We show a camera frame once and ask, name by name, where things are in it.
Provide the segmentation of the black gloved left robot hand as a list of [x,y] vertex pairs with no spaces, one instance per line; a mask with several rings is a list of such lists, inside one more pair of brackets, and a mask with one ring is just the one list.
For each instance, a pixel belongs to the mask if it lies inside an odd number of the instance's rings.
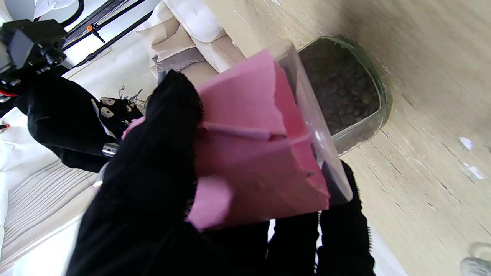
[[186,220],[198,179],[193,142],[203,108],[170,70],[146,119],[123,140],[86,210],[67,276],[373,276],[370,229],[354,194],[326,211],[200,233]]

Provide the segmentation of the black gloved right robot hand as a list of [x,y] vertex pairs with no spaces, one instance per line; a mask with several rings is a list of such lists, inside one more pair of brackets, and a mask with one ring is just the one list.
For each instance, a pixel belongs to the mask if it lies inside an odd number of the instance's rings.
[[143,116],[131,100],[96,99],[74,81],[50,72],[22,80],[14,92],[32,138],[64,165],[92,173],[109,160],[104,145],[118,144],[131,122]]

